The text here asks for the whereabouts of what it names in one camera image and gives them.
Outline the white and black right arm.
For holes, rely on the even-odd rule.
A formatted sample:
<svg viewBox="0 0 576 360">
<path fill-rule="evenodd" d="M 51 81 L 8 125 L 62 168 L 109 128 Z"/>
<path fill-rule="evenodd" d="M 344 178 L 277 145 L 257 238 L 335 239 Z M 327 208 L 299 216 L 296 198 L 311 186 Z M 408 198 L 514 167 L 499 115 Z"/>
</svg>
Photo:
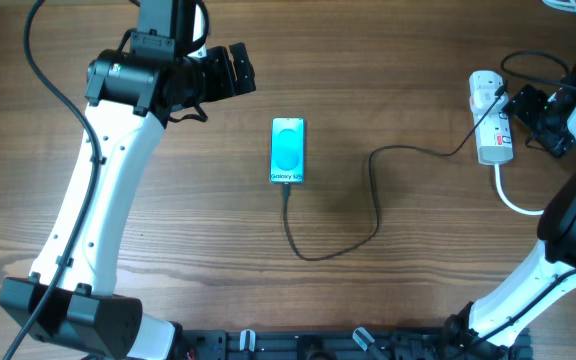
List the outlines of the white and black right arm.
<svg viewBox="0 0 576 360">
<path fill-rule="evenodd" d="M 554 157 L 576 145 L 576 63 L 564 71 L 552 96 L 535 89 L 537 80 L 529 77 L 501 109 Z M 576 289 L 576 172 L 538 217 L 537 243 L 527 258 L 490 294 L 448 319 L 438 347 L 442 355 L 509 357 L 521 331 Z"/>
</svg>

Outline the turquoise screen Galaxy smartphone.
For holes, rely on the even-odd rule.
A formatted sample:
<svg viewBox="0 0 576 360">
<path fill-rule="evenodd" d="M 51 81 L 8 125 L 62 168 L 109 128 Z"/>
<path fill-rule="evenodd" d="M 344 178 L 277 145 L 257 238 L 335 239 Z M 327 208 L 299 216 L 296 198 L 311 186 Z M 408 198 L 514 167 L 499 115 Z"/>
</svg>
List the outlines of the turquoise screen Galaxy smartphone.
<svg viewBox="0 0 576 360">
<path fill-rule="evenodd" d="M 271 125 L 269 180 L 303 183 L 305 180 L 305 120 L 274 118 Z"/>
</svg>

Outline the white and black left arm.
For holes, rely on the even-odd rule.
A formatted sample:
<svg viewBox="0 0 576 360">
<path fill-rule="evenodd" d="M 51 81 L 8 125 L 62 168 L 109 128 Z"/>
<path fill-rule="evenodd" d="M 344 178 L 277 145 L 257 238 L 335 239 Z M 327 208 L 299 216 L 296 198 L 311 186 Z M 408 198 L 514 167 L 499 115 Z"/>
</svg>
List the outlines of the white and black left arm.
<svg viewBox="0 0 576 360">
<path fill-rule="evenodd" d="M 90 63 L 83 138 L 52 233 L 29 274 L 8 277 L 0 306 L 19 336 L 90 359 L 189 359 L 182 326 L 115 292 L 137 187 L 167 126 L 205 121 L 203 104 L 253 92 L 243 43 L 206 47 L 201 1 L 142 1 L 138 23 Z"/>
</svg>

